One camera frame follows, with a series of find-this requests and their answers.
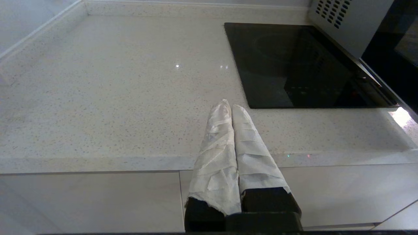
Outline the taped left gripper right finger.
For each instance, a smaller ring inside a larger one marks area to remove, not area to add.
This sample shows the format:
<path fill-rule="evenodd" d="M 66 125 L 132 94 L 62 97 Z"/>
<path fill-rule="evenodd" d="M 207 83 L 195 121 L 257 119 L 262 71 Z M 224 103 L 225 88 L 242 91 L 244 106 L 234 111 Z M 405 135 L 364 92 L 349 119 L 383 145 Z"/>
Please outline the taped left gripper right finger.
<path fill-rule="evenodd" d="M 242 210 L 301 214 L 290 186 L 249 113 L 242 106 L 234 105 L 232 118 Z"/>

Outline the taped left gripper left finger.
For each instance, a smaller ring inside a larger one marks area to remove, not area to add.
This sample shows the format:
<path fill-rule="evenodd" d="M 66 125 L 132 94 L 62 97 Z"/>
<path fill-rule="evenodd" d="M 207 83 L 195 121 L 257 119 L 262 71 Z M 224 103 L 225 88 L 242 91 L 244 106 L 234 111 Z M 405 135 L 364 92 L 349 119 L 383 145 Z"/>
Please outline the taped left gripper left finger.
<path fill-rule="evenodd" d="M 226 99 L 209 112 L 185 206 L 186 231 L 225 231 L 226 218 L 241 213 L 232 111 Z"/>

